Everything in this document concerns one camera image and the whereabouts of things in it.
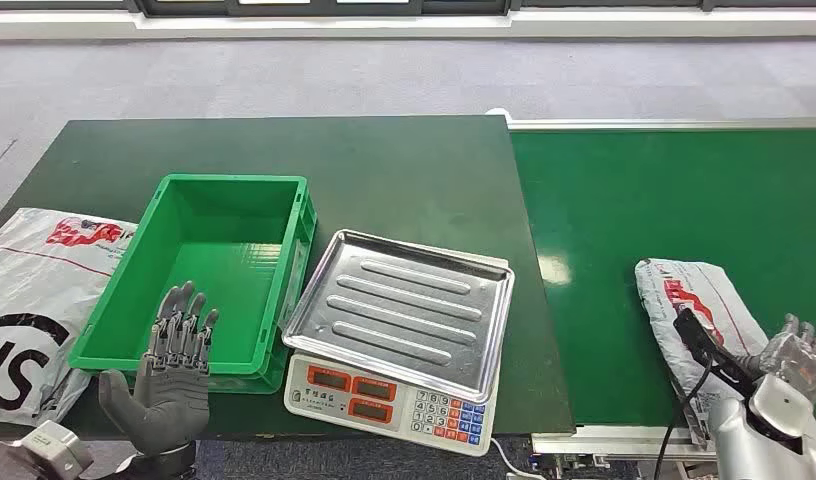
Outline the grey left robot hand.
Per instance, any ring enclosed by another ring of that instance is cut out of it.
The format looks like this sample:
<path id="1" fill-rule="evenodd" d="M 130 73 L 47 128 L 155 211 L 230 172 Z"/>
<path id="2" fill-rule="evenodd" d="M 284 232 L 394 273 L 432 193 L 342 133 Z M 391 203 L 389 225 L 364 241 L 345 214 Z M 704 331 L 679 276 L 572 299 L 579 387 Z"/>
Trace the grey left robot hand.
<path id="1" fill-rule="evenodd" d="M 146 455 L 191 443 L 209 420 L 208 379 L 216 309 L 191 281 L 171 287 L 151 325 L 134 387 L 114 369 L 99 374 L 98 399 L 108 418 Z"/>

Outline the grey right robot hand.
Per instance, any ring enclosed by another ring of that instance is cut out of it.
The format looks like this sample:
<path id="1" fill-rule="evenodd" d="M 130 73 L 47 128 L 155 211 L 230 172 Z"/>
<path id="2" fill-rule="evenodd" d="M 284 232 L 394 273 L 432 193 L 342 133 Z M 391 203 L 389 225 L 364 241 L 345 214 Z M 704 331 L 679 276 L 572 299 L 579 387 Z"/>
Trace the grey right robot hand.
<path id="1" fill-rule="evenodd" d="M 816 336 L 811 323 L 786 313 L 782 329 L 759 357 L 762 372 L 784 380 L 816 404 Z"/>

